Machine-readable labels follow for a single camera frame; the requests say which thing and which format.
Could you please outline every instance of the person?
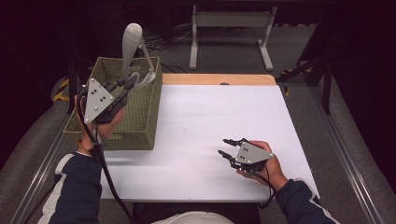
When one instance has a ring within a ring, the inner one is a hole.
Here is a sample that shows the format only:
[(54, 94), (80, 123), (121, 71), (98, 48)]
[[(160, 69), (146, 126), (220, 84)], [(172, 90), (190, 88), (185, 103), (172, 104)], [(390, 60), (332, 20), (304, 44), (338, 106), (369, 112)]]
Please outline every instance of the person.
[[(97, 132), (102, 139), (108, 138), (115, 127), (122, 122), (124, 112), (124, 109), (122, 109), (110, 123), (98, 125)], [(100, 184), (102, 164), (92, 157), (90, 150), (93, 148), (93, 144), (84, 129), (81, 129), (82, 138), (78, 141), (78, 150), (65, 155), (55, 169), (57, 183), (43, 206), (43, 215), (38, 221), (39, 224), (99, 223), (97, 216), (102, 192)], [(266, 142), (250, 142), (264, 150), (272, 151)], [(275, 187), (276, 202), (286, 216), (288, 223), (338, 223), (327, 210), (320, 206), (318, 197), (303, 180), (287, 179), (284, 176), (277, 157), (267, 161), (266, 169), (268, 172), (263, 170), (261, 175), (270, 180), (270, 183)], [(267, 186), (264, 181), (256, 176), (250, 176), (243, 170), (237, 170), (236, 172), (245, 178), (259, 181)], [(249, 211), (245, 211), (243, 207), (237, 207), (239, 213), (221, 213), (221, 209), (216, 208), (210, 209), (210, 212), (203, 211), (200, 210), (199, 206), (196, 207), (196, 211), (193, 206), (190, 206), (190, 211), (184, 213), (181, 213), (181, 210), (168, 209), (168, 212), (171, 211), (174, 214), (162, 213), (162, 216), (152, 216), (152, 213), (146, 213), (146, 215), (148, 214), (146, 217), (150, 217), (151, 220), (144, 221), (144, 218), (141, 218), (138, 219), (138, 223), (242, 223), (242, 221), (239, 221), (242, 219), (235, 219), (231, 216), (241, 216), (240, 214), (247, 216), (249, 212), (258, 214), (257, 207), (245, 206)], [(255, 216), (253, 219), (255, 221), (250, 220), (247, 223), (260, 223), (260, 217)]]

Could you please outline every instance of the white table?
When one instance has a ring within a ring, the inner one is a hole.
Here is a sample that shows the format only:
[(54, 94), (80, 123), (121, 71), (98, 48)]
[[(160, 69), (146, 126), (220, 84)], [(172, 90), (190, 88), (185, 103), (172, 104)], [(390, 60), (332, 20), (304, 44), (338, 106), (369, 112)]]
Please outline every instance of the white table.
[[(106, 151), (120, 197), (134, 202), (263, 202), (269, 189), (245, 179), (218, 150), (224, 138), (264, 140), (284, 174), (318, 193), (278, 86), (163, 85), (155, 147)], [(113, 198), (102, 175), (103, 199)]]

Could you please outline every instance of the sleeve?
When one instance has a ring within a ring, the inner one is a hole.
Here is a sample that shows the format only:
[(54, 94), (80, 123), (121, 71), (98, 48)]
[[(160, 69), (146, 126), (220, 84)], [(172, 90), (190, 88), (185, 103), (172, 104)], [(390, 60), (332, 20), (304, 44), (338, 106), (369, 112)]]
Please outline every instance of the sleeve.
[(276, 194), (276, 202), (288, 223), (338, 223), (303, 180), (289, 180)]
[(101, 173), (101, 163), (92, 157), (77, 152), (64, 156), (55, 169), (58, 181), (38, 223), (98, 223)]

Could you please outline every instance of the basket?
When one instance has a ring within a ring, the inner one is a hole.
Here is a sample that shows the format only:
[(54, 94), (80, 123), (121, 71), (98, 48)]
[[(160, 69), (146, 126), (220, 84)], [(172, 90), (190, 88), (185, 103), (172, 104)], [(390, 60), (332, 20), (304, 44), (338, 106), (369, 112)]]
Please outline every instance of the basket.
[[(104, 150), (151, 150), (154, 148), (163, 72), (160, 58), (150, 59), (155, 68), (155, 79), (148, 85), (129, 92), (124, 121), (117, 126), (106, 141)], [(130, 71), (139, 72), (140, 79), (143, 79), (149, 72), (149, 64), (144, 58), (133, 59)], [(120, 79), (121, 76), (122, 59), (99, 57), (90, 78), (106, 84)], [(117, 96), (121, 91), (122, 88), (116, 88), (111, 94)], [(64, 135), (75, 142), (82, 136), (76, 109), (64, 127)]]

